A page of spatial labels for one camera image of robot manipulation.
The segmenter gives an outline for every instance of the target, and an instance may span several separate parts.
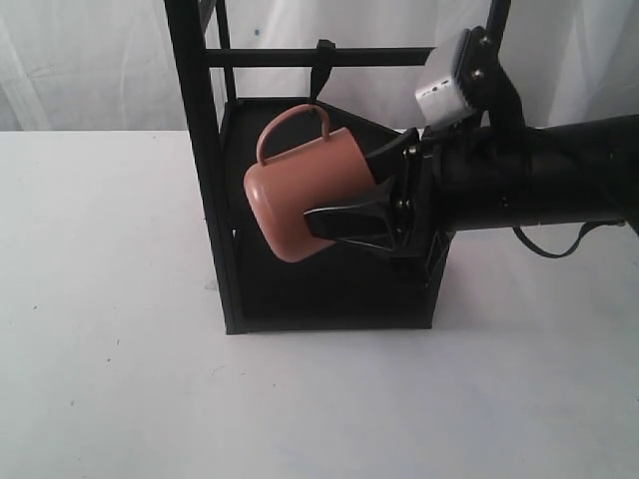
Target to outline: white table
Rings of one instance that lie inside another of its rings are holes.
[[[430,331],[225,336],[186,133],[0,134],[0,221],[2,478],[639,473],[627,228],[459,235]]]

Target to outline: white curtain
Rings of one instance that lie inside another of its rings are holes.
[[[431,46],[489,0],[227,0],[232,46]],[[639,113],[639,1],[514,0],[501,60],[528,123]],[[207,33],[218,44],[215,21]],[[320,98],[420,126],[418,68],[334,69]],[[212,71],[219,106],[222,75]],[[304,96],[309,69],[236,69],[241,96]],[[0,130],[186,126],[162,0],[0,0]]]

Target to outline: black metal frame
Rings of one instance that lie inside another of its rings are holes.
[[[238,102],[234,68],[308,67],[318,59],[318,51],[234,50],[231,49],[225,0],[165,0],[169,30],[184,101],[185,113],[200,182],[205,216],[215,259],[227,333],[245,332],[242,301],[234,252],[234,232],[225,183],[223,148],[225,128],[219,130],[210,78],[210,68],[224,69],[227,108]],[[500,44],[510,0],[492,0],[487,31]],[[220,49],[207,49],[204,39],[214,10]],[[421,66],[431,48],[336,49],[336,67]]]

